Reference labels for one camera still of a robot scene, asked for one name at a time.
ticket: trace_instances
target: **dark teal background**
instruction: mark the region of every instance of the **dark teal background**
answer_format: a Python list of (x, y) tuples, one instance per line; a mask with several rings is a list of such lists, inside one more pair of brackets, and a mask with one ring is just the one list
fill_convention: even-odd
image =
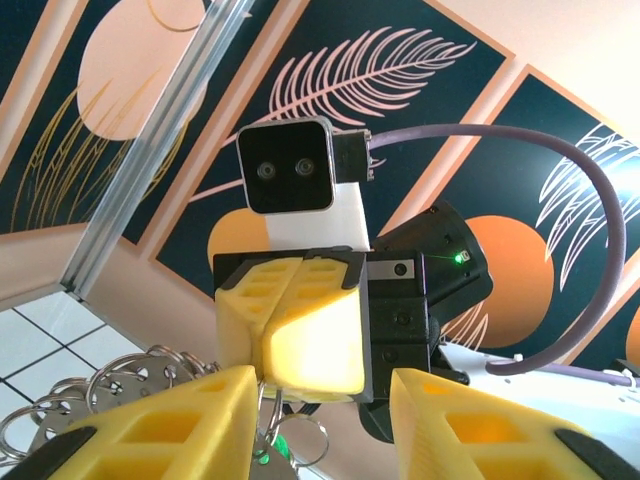
[[(600, 122), (541, 81), (528, 76), (494, 123), (540, 130), (575, 144)], [(484, 138), (464, 161), (441, 198), (451, 202), (465, 218), (503, 215), (535, 227), (543, 206), (538, 203), (540, 190), (560, 159), (561, 156), (534, 145)], [(638, 165), (640, 159), (632, 162)], [(536, 229), (545, 240), (555, 218), (556, 212)], [(591, 239), (560, 292), (562, 260), (576, 227), (569, 230), (553, 253), (555, 287), (549, 311), (540, 327), (516, 345), (487, 351), (508, 356), (522, 353), (525, 357), (536, 353), (553, 343), (584, 309), (602, 274), (607, 235), (601, 230)], [(627, 224), (627, 232), (629, 257), (640, 248), (640, 217)], [(614, 357), (624, 357), (626, 332), (639, 301), (636, 294), (580, 355), (576, 364), (606, 368)]]
[[(26, 2), (18, 2), (11, 1), (12, 4), (20, 3), (25, 5)], [(13, 38), (18, 35), (15, 25), (9, 25), (11, 22), (20, 21), (21, 12), (27, 12), (31, 17), (35, 14), (33, 13), (38, 5), (44, 5), (44, 1), (36, 1), (32, 2), (34, 4), (33, 11), (31, 9), (26, 9), (26, 7), (15, 7), (15, 12), (12, 10), (7, 10), (3, 4), (2, 7), (2, 15), (0, 15), (0, 28), (3, 30), (0, 31), (0, 39), (7, 36), (7, 38)], [(29, 127), (22, 138), (22, 141), (14, 155), (14, 158), (7, 169), (5, 177), (3, 178), (2, 183), (0, 183), (0, 205), (5, 207), (0, 208), (0, 234), (8, 233), (10, 231), (11, 225), (11, 215), (13, 210), (13, 204), (17, 195), (18, 186), (22, 179), (23, 173), (25, 171), (26, 165), (29, 162), (29, 158), (34, 151), (34, 148), (40, 139), (43, 131), (46, 129), (48, 123), (51, 121), (51, 118), (55, 115), (58, 108), (67, 96), (76, 88), (78, 83), (78, 72), (80, 68), (80, 62), (82, 59), (82, 55), (84, 53), (85, 46), (100, 22), (102, 18), (113, 8), (113, 6), (118, 3), (116, 0), (100, 0), (100, 1), (90, 1), (87, 4), (85, 11), (69, 41), (69, 45), (65, 50), (58, 67), (49, 83), (40, 104), (35, 112), (35, 115), (29, 124)], [(206, 122), (209, 120), (213, 110), (217, 106), (220, 98), (226, 90), (227, 85), (233, 78), (236, 73), (237, 68), (242, 62), (242, 59), (248, 52), (249, 48), (254, 43), (255, 38), (259, 34), (264, 22), (271, 14), (273, 8), (275, 7), (277, 0), (257, 0), (254, 4), (254, 8), (251, 13), (252, 16), (244, 20), (242, 26), (240, 27), (240, 31), (238, 32), (237, 37), (232, 42), (229, 47), (229, 54), (223, 59), (220, 63), (217, 71), (212, 77), (209, 88), (207, 89), (204, 102), (198, 111), (198, 113), (193, 117), (189, 126), (187, 128), (186, 135), (179, 149), (178, 155), (173, 161), (171, 167), (168, 169), (167, 173), (160, 181), (160, 183), (156, 186), (156, 188), (151, 192), (150, 195), (138, 206), (132, 220), (130, 221), (127, 229), (124, 233), (125, 238), (133, 243), (137, 243), (142, 236), (145, 228), (151, 221), (153, 214), (158, 208), (162, 198), (166, 194), (169, 186), (175, 179), (180, 167), (184, 163), (187, 155), (189, 154), (193, 144), (200, 136), (202, 129), (204, 128)], [(5, 18), (5, 10), (9, 13), (12, 13), (13, 16), (7, 16)], [(25, 21), (27, 21), (30, 17), (25, 16)], [(20, 40), (24, 42), (28, 42), (31, 31), (27, 28), (28, 24), (25, 26), (21, 26), (20, 28)], [(9, 47), (6, 43), (2, 44), (1, 52), (3, 56), (9, 55), (11, 57), (12, 52), (17, 47), (11, 46)], [(2, 75), (4, 75), (5, 68), (2, 68)], [(74, 101), (69, 106), (67, 113), (64, 115), (62, 121), (60, 122), (60, 126), (57, 128), (54, 138), (52, 139), (49, 151), (45, 158), (45, 167), (51, 161), (53, 153), (55, 152), (55, 146), (58, 145), (64, 135), (67, 133), (73, 122), (78, 118), (79, 112), (77, 109), (77, 103)], [(78, 139), (74, 142), (70, 155), (73, 155), (80, 146), (82, 145), (83, 140), (90, 134), (89, 130), (82, 127), (82, 130), (78, 136)], [(102, 172), (104, 172), (107, 167), (109, 161), (113, 158), (116, 152), (120, 149), (123, 142), (119, 141), (111, 141), (106, 147), (101, 160), (98, 162), (97, 167), (94, 169), (91, 177), (87, 180), (88, 184), (91, 184), (92, 181), (97, 178)], [(79, 188), (79, 184), (84, 179), (77, 179), (75, 188)], [(29, 199), (33, 196), (33, 185), (29, 183), (26, 185), (25, 190), (22, 193), (22, 199), (20, 202), (20, 207), (17, 211), (16, 218), (18, 222), (14, 231), (22, 231), (26, 230), (26, 219), (29, 212), (29, 207), (31, 205)], [(67, 198), (65, 199), (61, 207), (59, 209), (59, 214), (48, 221), (46, 226), (57, 226), (64, 225), (68, 223), (79, 223), (87, 221), (91, 214), (93, 213), (93, 209), (90, 208), (94, 201), (97, 199), (97, 195), (89, 195), (88, 198), (80, 205), (78, 212), (71, 218), (71, 221), (67, 221), (67, 216), (71, 209), (71, 204), (73, 199)]]
[[(294, 27), (282, 50), (240, 117), (234, 132), (269, 113), (269, 95), (274, 80), (291, 59), (327, 47), (335, 49), (345, 40), (355, 40), (367, 30), (391, 26), (432, 29), (432, 37), (456, 44), (478, 42), (471, 52), (428, 79), (410, 106), (385, 112), (384, 118), (358, 116), (375, 132), (407, 126), (458, 122), (505, 60), (504, 56), (455, 24), (422, 0), (312, 0)], [(334, 125), (347, 128), (346, 125)], [(376, 151), (387, 162), (376, 169), (375, 181), (362, 186), (367, 224), (372, 237), (409, 192), (443, 139), (390, 146)], [(198, 187), (198, 192), (240, 178), (234, 145), (224, 148)], [(190, 203), (174, 227), (158, 260), (207, 294), (212, 293), (212, 277), (207, 260), (207, 241), (213, 226), (226, 213), (246, 207), (242, 187)]]
[(9, 88), (47, 0), (2, 0), (0, 7), (0, 101)]

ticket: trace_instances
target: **leaf drawing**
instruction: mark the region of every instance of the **leaf drawing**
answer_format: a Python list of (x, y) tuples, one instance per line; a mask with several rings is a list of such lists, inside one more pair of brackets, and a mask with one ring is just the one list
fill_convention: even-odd
[[(325, 47), (291, 58), (273, 83), (269, 113), (256, 123), (323, 115), (339, 128), (354, 128), (364, 126), (366, 117), (384, 117), (407, 107), (430, 77), (467, 55), (477, 43), (456, 44), (432, 33), (383, 27), (333, 50)], [(236, 134), (231, 135), (223, 147), (235, 139)], [(234, 181), (200, 192), (190, 202), (236, 185)]]
[[(607, 173), (618, 192), (625, 223), (640, 214), (640, 148), (611, 132), (600, 123), (582, 137), (576, 146), (588, 153)], [(536, 227), (553, 212), (559, 212), (547, 239), (548, 259), (577, 225), (560, 271), (562, 291), (571, 269), (589, 241), (606, 225), (602, 204), (595, 189), (582, 170), (567, 158), (562, 158), (544, 182), (539, 196), (544, 203)]]
[(489, 314), (480, 316), (483, 306), (484, 300), (464, 312), (458, 319), (447, 323), (442, 328), (442, 336), (446, 338), (451, 334), (453, 336), (448, 339), (449, 343), (478, 350), (489, 326)]

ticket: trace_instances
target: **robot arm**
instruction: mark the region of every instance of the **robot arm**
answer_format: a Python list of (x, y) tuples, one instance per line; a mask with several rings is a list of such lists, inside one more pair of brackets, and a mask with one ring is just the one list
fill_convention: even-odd
[[(401, 479), (640, 478), (578, 427), (472, 390), (448, 366), (438, 326), (492, 288), (482, 251), (450, 207), (434, 206), (370, 252), (357, 190), (370, 177), (366, 132), (332, 135), (322, 119), (264, 127), (243, 130), (238, 149), (247, 202), (267, 217), (272, 251), (214, 260), (226, 369), (74, 424), (7, 480), (249, 478), (265, 453), (255, 454), (262, 396), (359, 403), (365, 428), (395, 443)], [(407, 129), (371, 144), (447, 135), (449, 127)], [(469, 135), (489, 128), (459, 127)], [(594, 168), (599, 193), (611, 194)], [(624, 251), (612, 202), (606, 278), (619, 273)], [(300, 228), (301, 216), (315, 235)], [(333, 248), (340, 244), (351, 248)], [(601, 290), (591, 317), (608, 301)]]

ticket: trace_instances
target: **camera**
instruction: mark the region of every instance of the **camera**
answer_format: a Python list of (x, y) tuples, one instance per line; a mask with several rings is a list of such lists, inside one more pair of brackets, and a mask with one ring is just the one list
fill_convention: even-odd
[(249, 208), (269, 215), (331, 207), (336, 190), (331, 130), (323, 117), (242, 128), (236, 145)]

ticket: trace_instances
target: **white tile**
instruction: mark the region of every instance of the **white tile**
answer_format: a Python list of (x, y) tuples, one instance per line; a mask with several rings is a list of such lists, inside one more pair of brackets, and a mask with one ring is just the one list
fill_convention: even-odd
[(56, 382), (70, 377), (90, 377), (95, 370), (67, 350), (50, 357), (7, 380), (32, 400), (46, 395)]
[(72, 343), (69, 348), (97, 368), (122, 355), (142, 352), (109, 326)]
[[(0, 385), (0, 418), (4, 419), (10, 413), (29, 405), (24, 398), (11, 390), (6, 385)], [(13, 422), (6, 432), (6, 439), (13, 448), (26, 451), (36, 434), (38, 427), (28, 415)], [(0, 469), (0, 475), (4, 475), (10, 468)]]
[(0, 312), (0, 377), (44, 357), (60, 344), (13, 310)]
[(16, 307), (16, 310), (64, 344), (72, 342), (103, 323), (64, 292), (25, 303)]

